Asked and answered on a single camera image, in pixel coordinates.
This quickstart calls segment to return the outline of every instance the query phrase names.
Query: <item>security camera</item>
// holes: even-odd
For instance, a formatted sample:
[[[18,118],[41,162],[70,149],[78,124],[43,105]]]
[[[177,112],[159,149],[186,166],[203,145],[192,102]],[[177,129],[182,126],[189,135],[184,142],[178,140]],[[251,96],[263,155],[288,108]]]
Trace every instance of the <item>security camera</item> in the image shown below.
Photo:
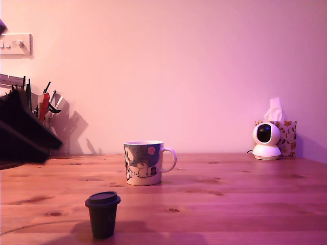
[[[260,160],[276,160],[280,157],[281,151],[276,146],[281,133],[279,129],[269,122],[257,125],[253,131],[253,139],[257,145],[252,153]]]

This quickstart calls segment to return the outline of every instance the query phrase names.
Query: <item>wall switch plate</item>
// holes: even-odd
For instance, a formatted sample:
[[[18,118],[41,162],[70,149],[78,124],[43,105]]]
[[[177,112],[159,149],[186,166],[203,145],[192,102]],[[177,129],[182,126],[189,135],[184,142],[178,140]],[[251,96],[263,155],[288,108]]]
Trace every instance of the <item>wall switch plate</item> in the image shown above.
[[[31,34],[3,34],[0,41],[1,58],[19,58],[32,55]]]

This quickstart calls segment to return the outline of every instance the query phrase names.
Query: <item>tissue box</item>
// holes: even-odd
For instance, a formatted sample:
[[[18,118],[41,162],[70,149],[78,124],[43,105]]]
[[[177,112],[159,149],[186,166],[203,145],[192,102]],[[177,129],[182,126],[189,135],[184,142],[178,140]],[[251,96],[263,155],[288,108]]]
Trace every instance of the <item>tissue box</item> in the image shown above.
[[[295,156],[296,153],[296,125],[297,121],[255,121],[255,125],[261,123],[275,124],[280,132],[281,138],[277,143],[282,156]]]

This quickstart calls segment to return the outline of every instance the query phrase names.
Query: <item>small black cup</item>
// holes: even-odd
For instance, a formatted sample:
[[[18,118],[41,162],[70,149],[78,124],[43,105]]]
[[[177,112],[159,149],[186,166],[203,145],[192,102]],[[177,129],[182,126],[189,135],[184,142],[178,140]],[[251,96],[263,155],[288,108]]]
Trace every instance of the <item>small black cup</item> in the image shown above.
[[[113,235],[117,205],[120,202],[121,198],[114,191],[96,193],[85,201],[94,238],[105,239]]]

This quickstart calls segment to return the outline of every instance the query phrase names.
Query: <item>mug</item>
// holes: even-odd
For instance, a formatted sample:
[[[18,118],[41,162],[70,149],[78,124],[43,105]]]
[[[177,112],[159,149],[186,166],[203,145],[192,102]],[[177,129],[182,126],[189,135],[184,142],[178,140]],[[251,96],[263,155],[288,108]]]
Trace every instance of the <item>mug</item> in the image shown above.
[[[174,163],[162,168],[164,151],[174,155]],[[171,148],[164,148],[162,141],[131,141],[124,143],[125,170],[130,185],[154,185],[161,182],[161,174],[171,171],[177,163],[177,155]]]

